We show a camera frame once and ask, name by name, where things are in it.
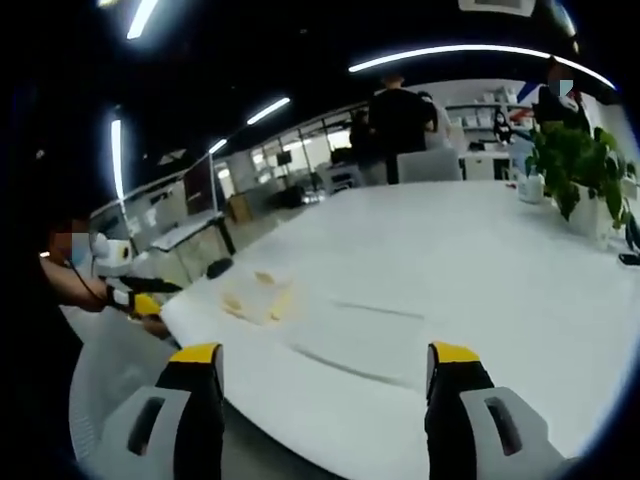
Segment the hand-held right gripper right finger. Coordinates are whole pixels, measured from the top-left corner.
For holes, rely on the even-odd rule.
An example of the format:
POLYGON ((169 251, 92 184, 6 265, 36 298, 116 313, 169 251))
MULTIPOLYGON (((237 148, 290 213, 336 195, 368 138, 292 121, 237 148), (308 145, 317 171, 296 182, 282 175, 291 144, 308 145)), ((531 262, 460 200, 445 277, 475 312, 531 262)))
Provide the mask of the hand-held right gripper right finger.
POLYGON ((467 347, 429 344, 426 405, 431 479, 558 479, 568 468, 544 418, 467 347))

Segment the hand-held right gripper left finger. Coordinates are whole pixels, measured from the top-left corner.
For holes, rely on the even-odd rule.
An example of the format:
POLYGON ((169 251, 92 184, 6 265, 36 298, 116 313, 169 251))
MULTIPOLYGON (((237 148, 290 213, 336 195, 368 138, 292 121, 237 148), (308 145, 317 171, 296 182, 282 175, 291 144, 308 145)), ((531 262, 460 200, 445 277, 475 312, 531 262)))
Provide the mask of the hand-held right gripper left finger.
POLYGON ((153 385, 108 418, 94 453, 100 479, 220 479, 225 431, 223 348, 173 354, 153 385))

